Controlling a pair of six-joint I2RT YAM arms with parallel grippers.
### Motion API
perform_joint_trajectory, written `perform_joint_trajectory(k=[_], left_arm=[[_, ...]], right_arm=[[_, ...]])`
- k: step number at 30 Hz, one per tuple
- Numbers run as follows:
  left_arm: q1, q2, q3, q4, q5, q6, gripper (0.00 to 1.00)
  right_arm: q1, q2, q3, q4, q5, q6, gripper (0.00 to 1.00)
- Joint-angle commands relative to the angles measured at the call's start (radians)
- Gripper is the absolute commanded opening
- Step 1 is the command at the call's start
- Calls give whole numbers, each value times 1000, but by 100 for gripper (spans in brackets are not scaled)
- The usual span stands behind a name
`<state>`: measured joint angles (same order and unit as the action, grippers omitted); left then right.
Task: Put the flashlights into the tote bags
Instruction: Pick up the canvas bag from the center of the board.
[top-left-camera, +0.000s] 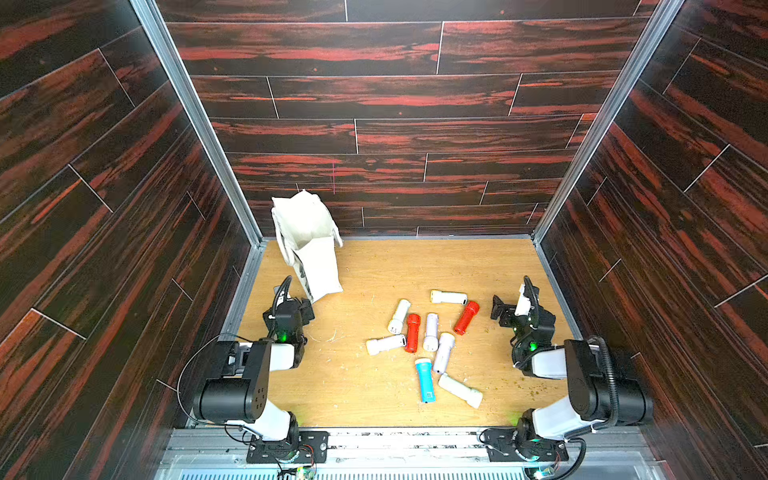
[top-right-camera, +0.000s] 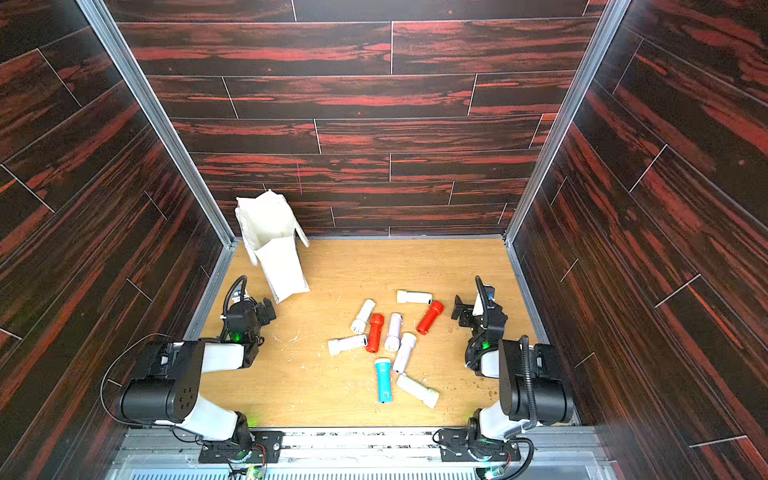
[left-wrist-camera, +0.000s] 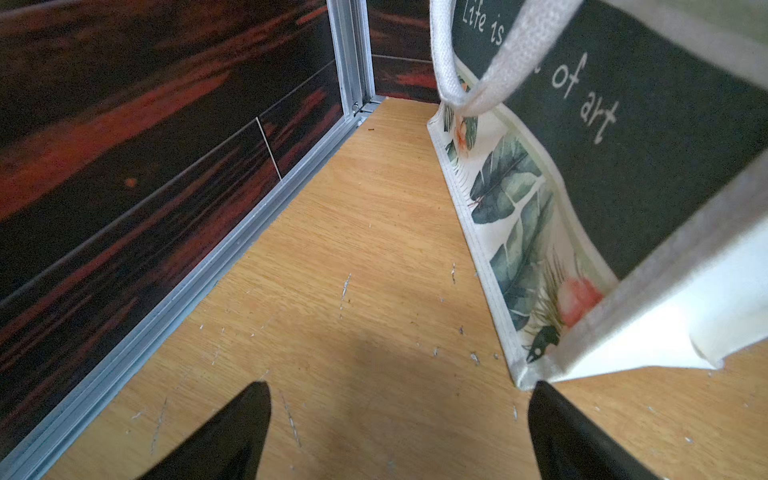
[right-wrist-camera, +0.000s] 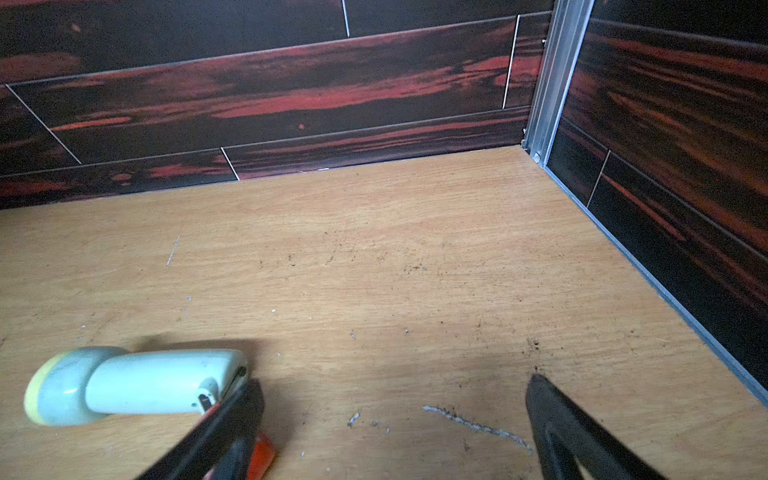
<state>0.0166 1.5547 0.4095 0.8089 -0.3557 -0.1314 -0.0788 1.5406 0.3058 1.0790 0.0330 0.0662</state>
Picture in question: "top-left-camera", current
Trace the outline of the red flashlight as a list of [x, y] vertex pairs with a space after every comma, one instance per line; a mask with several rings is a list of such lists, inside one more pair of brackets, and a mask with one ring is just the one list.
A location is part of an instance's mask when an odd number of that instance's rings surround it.
[[418, 314], [410, 313], [406, 319], [407, 333], [405, 351], [415, 354], [419, 346], [419, 331], [421, 317]]
[[472, 322], [472, 320], [478, 314], [479, 309], [480, 309], [480, 306], [479, 306], [479, 304], [477, 302], [475, 302], [475, 301], [468, 301], [467, 304], [465, 305], [465, 308], [464, 308], [461, 316], [459, 317], [459, 319], [455, 323], [455, 325], [453, 327], [453, 331], [457, 335], [465, 335], [469, 325]]

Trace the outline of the pale green flashlight top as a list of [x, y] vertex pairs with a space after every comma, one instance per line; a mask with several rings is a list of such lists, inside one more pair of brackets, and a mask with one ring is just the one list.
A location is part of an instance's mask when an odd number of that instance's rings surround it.
[[469, 299], [465, 293], [433, 289], [430, 291], [430, 301], [433, 304], [466, 305]]

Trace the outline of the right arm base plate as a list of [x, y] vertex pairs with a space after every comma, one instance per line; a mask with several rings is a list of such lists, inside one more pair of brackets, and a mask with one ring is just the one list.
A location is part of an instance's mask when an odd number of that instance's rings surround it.
[[527, 430], [487, 428], [477, 439], [491, 462], [556, 463], [569, 459], [563, 441], [541, 438]]

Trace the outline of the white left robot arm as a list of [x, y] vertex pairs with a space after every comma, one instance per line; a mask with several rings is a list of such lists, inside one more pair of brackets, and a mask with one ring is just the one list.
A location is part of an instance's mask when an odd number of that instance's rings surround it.
[[254, 342], [218, 341], [214, 363], [195, 391], [196, 418], [240, 426], [260, 455], [287, 461], [299, 451], [296, 416], [268, 400], [270, 374], [296, 369], [307, 344], [304, 327], [315, 315], [307, 299], [279, 300], [264, 313], [268, 336]]

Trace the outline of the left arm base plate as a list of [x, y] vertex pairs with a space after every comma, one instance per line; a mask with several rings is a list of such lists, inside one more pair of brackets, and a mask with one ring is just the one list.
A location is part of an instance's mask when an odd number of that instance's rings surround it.
[[251, 440], [247, 464], [322, 464], [326, 462], [330, 433], [297, 430], [279, 441]]

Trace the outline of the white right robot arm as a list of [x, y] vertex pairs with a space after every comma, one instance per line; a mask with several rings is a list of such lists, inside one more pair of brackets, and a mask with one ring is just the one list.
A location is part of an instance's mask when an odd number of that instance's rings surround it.
[[504, 456], [553, 460], [580, 434], [653, 419], [653, 399], [620, 370], [604, 339], [552, 343], [556, 317], [540, 306], [537, 294], [525, 291], [515, 305], [494, 296], [490, 318], [513, 330], [511, 359], [523, 375], [567, 382], [564, 398], [525, 411], [512, 433], [496, 435], [492, 445]]

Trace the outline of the white floral tote bag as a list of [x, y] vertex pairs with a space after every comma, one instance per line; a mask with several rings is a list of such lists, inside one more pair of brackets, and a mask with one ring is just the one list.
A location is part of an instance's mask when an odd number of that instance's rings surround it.
[[316, 194], [301, 190], [290, 198], [272, 198], [278, 247], [311, 303], [341, 293], [335, 246], [343, 246], [338, 226]]

